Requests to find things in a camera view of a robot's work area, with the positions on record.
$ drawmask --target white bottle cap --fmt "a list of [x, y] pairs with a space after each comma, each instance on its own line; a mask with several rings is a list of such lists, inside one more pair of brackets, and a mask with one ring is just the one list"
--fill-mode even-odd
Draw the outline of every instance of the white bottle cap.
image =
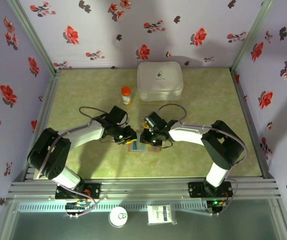
[[109, 223], [116, 227], [116, 228], [121, 228], [125, 225], [128, 219], [128, 214], [126, 209], [124, 209], [121, 206], [117, 206], [111, 210], [109, 213]]

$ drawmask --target translucent plastic box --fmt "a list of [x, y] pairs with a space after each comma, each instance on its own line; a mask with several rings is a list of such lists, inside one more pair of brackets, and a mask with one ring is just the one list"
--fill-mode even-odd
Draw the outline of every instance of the translucent plastic box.
[[142, 101], [177, 101], [184, 88], [182, 69], [175, 61], [141, 62], [137, 84]]

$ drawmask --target floor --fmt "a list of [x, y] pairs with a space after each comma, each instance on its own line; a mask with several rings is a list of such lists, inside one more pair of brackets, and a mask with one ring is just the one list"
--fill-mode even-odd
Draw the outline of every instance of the floor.
[[[235, 167], [232, 176], [260, 176], [260, 168], [228, 68], [182, 70], [182, 97], [175, 103], [188, 112], [185, 123], [210, 125], [224, 121], [245, 142], [248, 159]], [[124, 105], [120, 89], [130, 86], [133, 102]], [[48, 127], [55, 130], [81, 125], [88, 119], [78, 112], [80, 106], [92, 106], [109, 112], [117, 105], [127, 111], [130, 125], [139, 130], [143, 116], [169, 102], [144, 102], [137, 94], [136, 69], [73, 69], [61, 73]], [[98, 116], [94, 110], [85, 112]], [[183, 112], [169, 106], [161, 116], [178, 120]], [[175, 142], [159, 153], [128, 152], [127, 145], [91, 141], [70, 151], [66, 165], [82, 178], [203, 177], [213, 161], [202, 145]]]

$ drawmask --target floral wallpaper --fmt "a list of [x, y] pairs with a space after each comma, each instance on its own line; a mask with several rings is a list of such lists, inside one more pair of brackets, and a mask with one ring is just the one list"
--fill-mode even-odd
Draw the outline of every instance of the floral wallpaper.
[[50, 77], [7, 1], [0, 0], [0, 213], [26, 163]]
[[236, 69], [258, 145], [287, 210], [287, 1], [275, 0]]
[[[60, 63], [136, 68], [142, 61], [231, 67], [262, 5], [262, 0], [19, 2], [55, 69], [63, 68]], [[254, 61], [261, 46], [253, 51]]]

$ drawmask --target cable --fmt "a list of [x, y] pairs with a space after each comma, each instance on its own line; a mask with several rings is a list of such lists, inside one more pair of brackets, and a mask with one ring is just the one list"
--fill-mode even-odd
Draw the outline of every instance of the cable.
[[225, 194], [225, 196], [226, 196], [226, 200], [222, 201], [223, 203], [225, 203], [225, 202], [228, 201], [229, 195], [228, 195], [228, 193], [227, 193], [226, 191], [224, 191], [224, 190], [222, 190], [222, 192], [223, 192], [223, 193]]
[[228, 132], [226, 132], [226, 131], [222, 131], [222, 130], [220, 130], [220, 129], [217, 129], [217, 128], [214, 128], [214, 127], [211, 127], [211, 126], [194, 125], [194, 124], [184, 124], [184, 123], [182, 122], [182, 120], [186, 118], [186, 116], [187, 116], [187, 110], [186, 110], [183, 106], [181, 106], [180, 104], [177, 104], [177, 103], [168, 103], [168, 104], [165, 104], [165, 105], [159, 107], [159, 109], [157, 110], [157, 112], [159, 112], [161, 109], [163, 109], [164, 107], [169, 106], [169, 105], [177, 106], [177, 107], [180, 107], [181, 109], [183, 109], [183, 111], [184, 111], [184, 116], [179, 119], [179, 123], [182, 124], [182, 127], [187, 126], [187, 127], [196, 127], [196, 128], [203, 128], [203, 129], [213, 130], [213, 131], [215, 131], [215, 132], [217, 132], [217, 133], [221, 133], [221, 134], [223, 134], [223, 135], [226, 135], [226, 136], [232, 138], [233, 140], [237, 141], [237, 142], [243, 147], [243, 149], [244, 149], [244, 151], [245, 151], [244, 157], [243, 157], [241, 160], [239, 160], [238, 162], [235, 162], [235, 163], [233, 164], [233, 166], [230, 168], [229, 172], [228, 172], [227, 175], [226, 175], [227, 177], [229, 176], [230, 172], [233, 170], [233, 168], [234, 168], [237, 164], [240, 164], [241, 162], [243, 162], [244, 160], [247, 159], [247, 157], [248, 157], [248, 149], [247, 149], [247, 146], [246, 146], [245, 143], [244, 143], [243, 141], [241, 141], [238, 137], [235, 137], [234, 135], [232, 135], [232, 134], [230, 134], [230, 133], [228, 133]]
[[46, 166], [46, 164], [47, 164], [47, 162], [48, 162], [49, 156], [50, 156], [50, 154], [52, 153], [53, 148], [55, 147], [55, 145], [57, 144], [57, 142], [58, 142], [62, 137], [64, 137], [65, 135], [70, 134], [70, 133], [73, 133], [73, 132], [78, 131], [78, 130], [81, 130], [81, 129], [84, 129], [84, 128], [88, 128], [88, 127], [93, 123], [93, 118], [92, 118], [90, 115], [88, 115], [88, 114], [82, 112], [81, 109], [93, 109], [93, 110], [97, 110], [97, 111], [100, 111], [100, 112], [102, 112], [102, 113], [107, 114], [107, 112], [105, 112], [105, 111], [103, 111], [103, 110], [100, 110], [100, 109], [98, 109], [98, 108], [92, 107], [92, 106], [81, 106], [81, 107], [79, 107], [79, 113], [81, 113], [82, 115], [84, 115], [84, 116], [90, 118], [90, 122], [88, 122], [87, 124], [85, 124], [85, 125], [83, 125], [83, 126], [78, 126], [78, 127], [71, 128], [71, 129], [67, 130], [66, 132], [64, 132], [64, 133], [62, 133], [61, 135], [59, 135], [59, 136], [53, 141], [53, 143], [51, 144], [51, 146], [50, 146], [50, 148], [49, 148], [49, 150], [48, 150], [48, 152], [47, 152], [47, 154], [46, 154], [46, 156], [45, 156], [45, 158], [44, 158], [44, 160], [43, 160], [43, 162], [42, 162], [42, 164], [41, 164], [41, 167], [39, 168], [39, 172], [38, 172], [37, 177], [36, 177], [37, 180], [40, 178], [40, 175], [42, 174], [42, 171], [44, 170], [44, 168], [45, 168], [45, 166]]
[[235, 163], [232, 165], [232, 167], [231, 167], [230, 170], [228, 171], [228, 173], [227, 173], [227, 175], [226, 175], [226, 178], [225, 178], [225, 180], [234, 181], [234, 182], [236, 183], [236, 187], [235, 187], [235, 191], [234, 191], [234, 193], [233, 193], [233, 195], [232, 195], [230, 201], [228, 202], [228, 204], [226, 205], [226, 207], [220, 212], [220, 214], [224, 213], [224, 212], [227, 210], [227, 208], [230, 206], [231, 202], [233, 201], [233, 199], [234, 199], [234, 197], [235, 197], [235, 195], [236, 195], [237, 189], [238, 189], [238, 182], [237, 182], [235, 179], [228, 178], [228, 176], [229, 176], [229, 174], [231, 173], [231, 171], [233, 170], [233, 168], [234, 168], [237, 164], [240, 164], [241, 162], [243, 162], [243, 161], [245, 161], [245, 160], [247, 159], [247, 157], [248, 157], [248, 148], [247, 148], [247, 146], [246, 146], [245, 143], [244, 143], [242, 140], [240, 140], [238, 137], [236, 137], [236, 136], [234, 136], [234, 135], [232, 135], [232, 134], [230, 134], [230, 133], [228, 133], [228, 132], [226, 132], [226, 131], [222, 131], [222, 130], [220, 130], [220, 129], [216, 129], [216, 128], [211, 127], [211, 126], [192, 125], [192, 124], [190, 125], [190, 124], [184, 124], [184, 123], [182, 123], [182, 120], [185, 119], [185, 117], [187, 116], [187, 111], [186, 111], [186, 109], [185, 109], [183, 106], [181, 106], [181, 105], [179, 105], [179, 104], [176, 104], [176, 103], [168, 103], [168, 104], [165, 104], [165, 105], [161, 106], [161, 107], [158, 109], [158, 111], [161, 110], [162, 108], [168, 106], [168, 105], [178, 106], [178, 107], [180, 107], [180, 108], [182, 108], [182, 109], [184, 110], [184, 116], [179, 119], [179, 123], [182, 124], [182, 127], [186, 126], [186, 127], [196, 127], [196, 128], [202, 128], [202, 129], [209, 129], [209, 130], [215, 131], [215, 132], [217, 132], [217, 133], [224, 134], [224, 135], [226, 135], [227, 137], [232, 138], [233, 140], [235, 140], [236, 142], [238, 142], [238, 143], [243, 147], [244, 152], [245, 152], [244, 157], [243, 157], [241, 160], [235, 162]]
[[231, 197], [230, 201], [229, 201], [228, 204], [223, 208], [223, 210], [221, 210], [221, 211], [219, 212], [219, 215], [223, 214], [223, 213], [227, 210], [227, 208], [232, 204], [232, 201], [233, 201], [234, 197], [236, 196], [236, 192], [237, 192], [237, 189], [238, 189], [238, 182], [237, 182], [237, 180], [232, 179], [232, 178], [227, 178], [226, 180], [235, 182], [235, 190], [234, 190], [234, 193], [232, 194], [232, 197]]
[[102, 112], [102, 113], [104, 113], [104, 114], [108, 114], [108, 112], [103, 111], [103, 110], [98, 109], [98, 108], [95, 108], [95, 107], [92, 107], [92, 106], [81, 106], [81, 107], [79, 107], [79, 113], [81, 113], [82, 115], [84, 115], [84, 116], [86, 116], [86, 117], [88, 117], [88, 118], [90, 118], [90, 119], [93, 119], [93, 118], [92, 118], [90, 115], [88, 115], [88, 114], [82, 112], [82, 109], [93, 109], [93, 110], [97, 110], [97, 111], [99, 111], [99, 112]]
[[248, 148], [247, 148], [247, 146], [245, 145], [245, 143], [244, 143], [242, 140], [240, 140], [238, 137], [236, 137], [236, 136], [234, 136], [234, 135], [232, 135], [232, 134], [230, 134], [230, 133], [228, 133], [228, 132], [226, 132], [226, 131], [222, 131], [222, 130], [220, 130], [220, 129], [217, 129], [217, 128], [214, 128], [214, 127], [211, 127], [211, 126], [202, 126], [202, 125], [193, 125], [193, 124], [184, 124], [184, 123], [182, 123], [182, 127], [184, 127], [184, 126], [186, 126], [186, 127], [195, 127], [195, 128], [209, 129], [209, 130], [215, 131], [215, 132], [217, 132], [217, 133], [221, 133], [221, 134], [223, 134], [223, 135], [226, 135], [226, 136], [229, 137], [229, 138], [232, 138], [233, 140], [235, 140], [236, 142], [238, 142], [238, 143], [243, 147], [244, 152], [245, 152], [244, 157], [243, 157], [241, 160], [235, 162], [235, 163], [232, 165], [232, 167], [230, 168], [230, 170], [228, 171], [228, 173], [227, 173], [227, 175], [226, 175], [226, 178], [229, 176], [230, 172], [233, 170], [233, 168], [234, 168], [237, 164], [240, 164], [241, 162], [243, 162], [244, 160], [247, 159], [247, 157], [248, 157]]
[[169, 143], [171, 143], [170, 146], [164, 146], [164, 147], [161, 147], [161, 149], [168, 149], [168, 148], [171, 148], [174, 144], [172, 141], [168, 141]]
[[57, 183], [62, 188], [66, 189], [67, 191], [69, 191], [69, 192], [71, 192], [73, 194], [77, 194], [77, 195], [83, 196], [83, 197], [85, 197], [87, 199], [90, 199], [93, 202], [93, 205], [92, 205], [92, 207], [90, 209], [85, 210], [85, 211], [83, 211], [81, 213], [78, 213], [78, 215], [72, 215], [72, 214], [68, 214], [68, 212], [66, 212], [69, 215], [69, 217], [71, 217], [71, 218], [78, 218], [78, 217], [80, 217], [82, 215], [90, 213], [92, 210], [94, 210], [97, 207], [97, 202], [95, 201], [95, 199], [92, 196], [86, 195], [86, 194], [81, 193], [81, 192], [74, 191], [74, 190], [72, 190], [72, 189], [70, 189], [70, 188], [68, 188], [68, 187], [66, 187], [64, 185], [61, 185], [60, 183], [58, 183], [56, 181], [54, 181], [54, 182]]
[[186, 110], [183, 106], [181, 106], [181, 105], [179, 105], [179, 104], [177, 104], [177, 103], [167, 103], [167, 104], [165, 104], [165, 105], [159, 107], [159, 109], [157, 110], [157, 113], [158, 113], [161, 109], [163, 109], [164, 107], [170, 106], [170, 105], [173, 105], [173, 106], [177, 106], [177, 107], [179, 107], [179, 108], [182, 108], [182, 110], [184, 111], [184, 116], [179, 119], [179, 123], [183, 124], [183, 123], [182, 123], [182, 120], [184, 120], [184, 119], [187, 117], [187, 110]]

